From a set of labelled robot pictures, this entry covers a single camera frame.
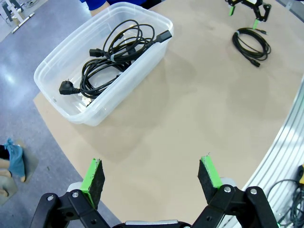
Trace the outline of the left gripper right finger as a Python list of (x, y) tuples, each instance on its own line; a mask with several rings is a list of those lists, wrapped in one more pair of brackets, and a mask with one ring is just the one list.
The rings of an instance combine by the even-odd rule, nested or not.
[(217, 228), (225, 216), (233, 216), (242, 228), (279, 227), (264, 191), (250, 186), (245, 191), (223, 184), (210, 158), (199, 161), (198, 179), (207, 206), (193, 223), (195, 228)]

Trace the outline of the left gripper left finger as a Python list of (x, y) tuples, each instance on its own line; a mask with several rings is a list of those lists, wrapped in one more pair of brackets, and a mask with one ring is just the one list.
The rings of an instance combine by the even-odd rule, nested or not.
[(31, 228), (66, 228), (80, 220), (85, 228), (108, 228), (110, 225), (97, 211), (105, 182), (102, 161), (92, 159), (79, 189), (59, 197), (55, 193), (41, 196)]

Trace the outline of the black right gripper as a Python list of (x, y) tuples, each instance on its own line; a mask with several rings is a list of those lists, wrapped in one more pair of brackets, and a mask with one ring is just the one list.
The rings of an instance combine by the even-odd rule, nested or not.
[[(271, 10), (271, 4), (264, 4), (262, 0), (242, 0), (242, 1), (240, 1), (240, 0), (225, 0), (225, 2), (229, 5), (229, 8), (230, 8), (229, 14), (228, 14), (229, 16), (233, 15), (234, 10), (235, 10), (235, 5), (240, 3), (240, 2), (243, 3), (243, 4), (247, 4), (247, 5), (254, 5), (252, 10), (255, 13), (256, 19), (255, 19), (253, 27), (252, 27), (253, 29), (257, 28), (259, 22), (266, 22), (267, 21), (270, 10)], [(265, 13), (264, 13), (263, 16), (260, 13), (258, 5), (262, 5), (264, 10), (265, 10)]]

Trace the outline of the person's right hand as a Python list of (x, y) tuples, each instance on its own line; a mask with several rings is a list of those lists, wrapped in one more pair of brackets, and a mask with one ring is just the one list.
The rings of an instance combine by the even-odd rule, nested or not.
[(90, 14), (91, 16), (95, 16), (96, 14), (98, 14), (99, 12), (103, 11), (104, 9), (108, 8), (110, 6), (110, 4), (106, 1), (102, 6), (100, 6), (97, 9), (91, 10)]

